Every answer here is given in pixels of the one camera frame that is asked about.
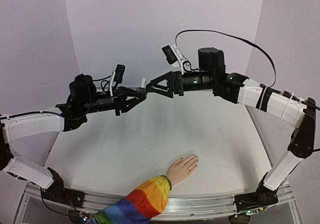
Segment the white nail polish cap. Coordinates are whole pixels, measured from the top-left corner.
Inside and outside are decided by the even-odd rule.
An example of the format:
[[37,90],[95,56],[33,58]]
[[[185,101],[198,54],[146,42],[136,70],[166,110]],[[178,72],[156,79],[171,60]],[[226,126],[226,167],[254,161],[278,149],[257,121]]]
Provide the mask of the white nail polish cap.
[[147,79],[146,78],[142,78],[141,84],[140,84],[140,88],[145,89],[146,85],[147,85]]

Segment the purple nail polish bottle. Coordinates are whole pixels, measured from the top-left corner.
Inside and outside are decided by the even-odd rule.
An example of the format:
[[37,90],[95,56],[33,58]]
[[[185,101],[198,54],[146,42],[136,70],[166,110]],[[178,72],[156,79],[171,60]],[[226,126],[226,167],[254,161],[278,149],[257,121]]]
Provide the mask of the purple nail polish bottle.
[[139,87],[137,90],[136,90],[139,94],[143,94],[143,95],[146,95],[147,91],[145,88],[141,88]]

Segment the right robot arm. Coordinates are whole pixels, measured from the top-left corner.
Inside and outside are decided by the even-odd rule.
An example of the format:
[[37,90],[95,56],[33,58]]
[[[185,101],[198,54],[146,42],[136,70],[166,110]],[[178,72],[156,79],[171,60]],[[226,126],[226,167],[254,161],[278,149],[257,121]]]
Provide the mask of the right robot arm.
[[[302,69],[281,69],[280,79],[276,89],[291,91],[299,97],[312,97],[317,102],[320,100],[320,72],[317,69],[309,71]],[[205,107],[215,110],[219,106],[229,111],[231,108],[239,109],[240,105],[231,104],[222,98],[214,97],[209,91],[191,92],[190,96],[205,97]],[[147,107],[153,109],[153,114],[172,114],[170,105],[181,103],[190,107],[189,95],[177,99],[169,99],[158,94],[150,94],[147,98]],[[285,122],[261,111],[249,109],[252,119],[257,125],[257,130],[262,135],[264,144],[272,160],[280,157],[288,145],[293,129]],[[303,161],[289,178],[295,195],[299,213],[304,223],[315,222],[320,211],[320,156],[318,153]]]

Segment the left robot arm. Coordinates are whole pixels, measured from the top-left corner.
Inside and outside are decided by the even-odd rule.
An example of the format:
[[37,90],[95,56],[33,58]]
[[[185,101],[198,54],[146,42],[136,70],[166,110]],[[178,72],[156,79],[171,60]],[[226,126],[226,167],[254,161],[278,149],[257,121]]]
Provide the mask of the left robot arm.
[[[45,168],[44,162],[60,132],[74,131],[87,122],[87,114],[115,111],[126,113],[144,101],[145,88],[111,88],[97,92],[95,87],[76,88],[64,104],[54,109],[3,115],[0,118],[0,169],[18,180],[41,188],[42,198],[62,204],[81,207],[84,193],[65,187],[62,177],[53,168]],[[29,153],[26,157],[11,146],[12,142],[35,141],[36,147],[44,145],[40,157]]]

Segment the rainbow sleeve forearm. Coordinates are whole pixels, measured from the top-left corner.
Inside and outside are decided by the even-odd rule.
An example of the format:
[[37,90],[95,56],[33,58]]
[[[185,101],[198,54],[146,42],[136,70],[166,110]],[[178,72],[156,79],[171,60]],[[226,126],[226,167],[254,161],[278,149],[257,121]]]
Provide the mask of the rainbow sleeve forearm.
[[115,204],[93,214],[89,224],[147,224],[164,212],[172,189],[162,175],[145,181]]

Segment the mannequin hand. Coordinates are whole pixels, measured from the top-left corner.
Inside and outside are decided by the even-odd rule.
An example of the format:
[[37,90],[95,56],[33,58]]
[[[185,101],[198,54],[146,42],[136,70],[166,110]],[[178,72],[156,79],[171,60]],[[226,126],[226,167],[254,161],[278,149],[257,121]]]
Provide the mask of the mannequin hand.
[[199,158],[196,154],[180,158],[170,165],[166,177],[174,186],[187,179],[198,167]]

